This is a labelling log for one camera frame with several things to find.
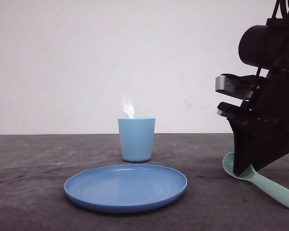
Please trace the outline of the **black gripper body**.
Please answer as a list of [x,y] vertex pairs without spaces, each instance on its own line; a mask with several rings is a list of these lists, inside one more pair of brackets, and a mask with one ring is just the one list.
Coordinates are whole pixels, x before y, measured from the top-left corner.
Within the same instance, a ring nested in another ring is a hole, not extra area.
[[222,102],[218,112],[227,119],[241,121],[268,140],[276,135],[289,139],[289,71],[271,70],[261,86],[252,84],[251,98],[240,106]]

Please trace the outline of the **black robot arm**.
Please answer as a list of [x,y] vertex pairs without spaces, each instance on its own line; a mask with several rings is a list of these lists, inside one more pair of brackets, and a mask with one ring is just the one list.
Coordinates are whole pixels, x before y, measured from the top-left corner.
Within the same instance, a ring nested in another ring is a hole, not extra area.
[[218,114],[229,121],[234,134],[233,172],[248,166],[260,170],[289,154],[289,0],[278,0],[264,26],[253,26],[242,36],[241,61],[268,73],[247,76],[221,74],[215,90],[241,99],[240,106],[222,102]]

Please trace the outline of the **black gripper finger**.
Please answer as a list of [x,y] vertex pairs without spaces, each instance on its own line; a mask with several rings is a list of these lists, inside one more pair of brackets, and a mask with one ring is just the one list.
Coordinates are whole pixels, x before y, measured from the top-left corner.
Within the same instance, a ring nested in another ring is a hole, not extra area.
[[267,144],[267,137],[253,130],[248,125],[235,119],[227,119],[234,134],[234,168],[235,175],[241,175],[252,163],[254,151],[258,152],[259,146]]
[[259,143],[252,152],[251,164],[258,171],[287,154],[289,154],[289,140],[274,139]]

